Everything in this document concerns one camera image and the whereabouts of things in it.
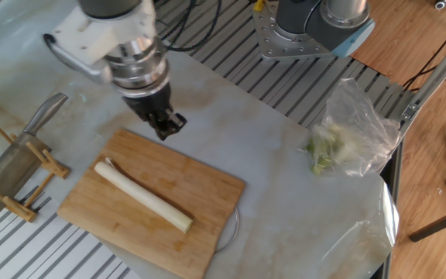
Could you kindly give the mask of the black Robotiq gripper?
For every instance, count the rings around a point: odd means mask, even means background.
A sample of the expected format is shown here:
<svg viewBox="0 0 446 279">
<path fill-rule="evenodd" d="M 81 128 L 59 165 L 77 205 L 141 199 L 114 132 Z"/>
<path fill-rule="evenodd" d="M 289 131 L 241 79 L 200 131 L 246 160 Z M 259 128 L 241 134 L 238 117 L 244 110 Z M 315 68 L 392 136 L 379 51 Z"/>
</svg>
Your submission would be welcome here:
<svg viewBox="0 0 446 279">
<path fill-rule="evenodd" d="M 171 87 L 167 84 L 152 95 L 122 97 L 122 100 L 142 121 L 149 121 L 160 140 L 165 140 L 187 124 L 187 120 L 180 113 L 172 112 L 170 96 Z"/>
</svg>

